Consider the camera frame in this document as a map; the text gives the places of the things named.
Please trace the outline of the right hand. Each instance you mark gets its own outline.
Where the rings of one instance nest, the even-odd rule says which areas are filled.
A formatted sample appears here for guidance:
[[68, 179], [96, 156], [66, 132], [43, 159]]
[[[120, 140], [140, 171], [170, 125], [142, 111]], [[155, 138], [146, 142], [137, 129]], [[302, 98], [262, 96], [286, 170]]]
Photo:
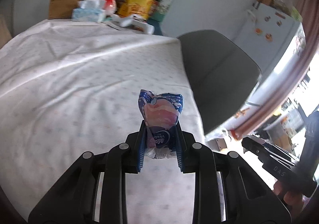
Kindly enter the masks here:
[[296, 219], [304, 206], [303, 194], [285, 190], [279, 181], [275, 182], [273, 192], [288, 205], [291, 218]]

